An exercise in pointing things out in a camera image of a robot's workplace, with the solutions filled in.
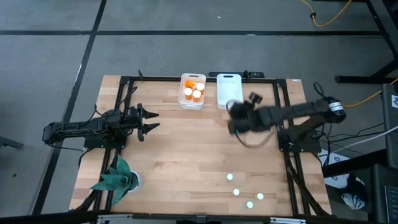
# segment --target black stand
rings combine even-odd
[[[328,168],[323,173],[323,177],[334,177],[341,174],[348,174],[352,171],[367,169],[374,164],[381,164],[387,166],[387,150],[381,149],[376,152],[371,152],[363,156],[358,156],[346,161],[337,162],[328,165]]]
[[[375,74],[370,77],[356,77],[356,76],[336,76],[337,83],[358,83],[358,84],[383,84],[392,83],[395,78],[386,78],[388,74],[392,73],[398,68],[398,59],[394,59],[386,66],[382,67]]]
[[[383,83],[391,83],[395,80],[395,78],[386,78],[390,73],[394,70],[398,69],[398,52],[395,49],[394,45],[391,42],[390,35],[387,33],[384,28],[376,10],[374,9],[372,3],[369,0],[364,1],[368,6],[369,11],[371,12],[373,19],[379,28],[379,31],[382,32],[382,36],[389,46],[394,59],[392,62],[388,63],[386,66],[382,67],[376,73],[371,75],[370,77],[357,77],[357,76],[336,76],[335,80],[337,83],[358,83],[358,84],[383,84]]]

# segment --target clear plastic container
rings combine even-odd
[[[205,88],[205,94],[201,96],[199,102],[195,102],[194,100],[187,100],[184,95],[184,89],[185,89],[185,82],[188,80],[192,81],[194,84],[202,83],[206,86],[206,76],[202,74],[192,74],[192,73],[184,73],[181,76],[180,91],[178,93],[178,102],[180,103],[181,108],[188,110],[200,110],[205,102],[206,88]]]
[[[218,109],[226,110],[228,101],[243,102],[242,78],[238,74],[217,75]]]

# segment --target orange cup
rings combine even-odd
[[[195,90],[195,91],[192,93],[192,96],[193,96],[193,100],[194,100],[195,102],[199,102],[199,101],[200,101],[200,97],[201,97],[201,92],[200,92],[199,90]]]
[[[195,87],[195,84],[192,81],[188,80],[185,82],[185,87],[193,89],[193,87]]]
[[[205,94],[205,84],[203,84],[203,83],[198,83],[198,84],[195,86],[195,89],[196,89],[196,90],[199,90],[200,93],[201,93],[202,95]]]
[[[185,95],[185,99],[192,100],[192,89],[191,88],[185,88],[184,89],[184,95]]]

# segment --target plant pot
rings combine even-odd
[[[144,179],[142,178],[142,176],[140,174],[138,174],[136,171],[131,170],[131,172],[137,176],[138,179],[138,185],[136,188],[129,190],[128,193],[134,193],[139,191],[142,188],[142,185],[144,185]]]

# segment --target white ball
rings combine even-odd
[[[232,174],[227,174],[226,179],[227,180],[232,180],[234,178],[234,175]]]
[[[253,202],[246,202],[246,208],[253,208]]]
[[[262,193],[258,193],[258,194],[256,194],[256,198],[258,200],[262,200],[262,199],[264,199],[264,195]]]
[[[238,189],[234,189],[234,195],[238,196],[239,195],[239,190]]]

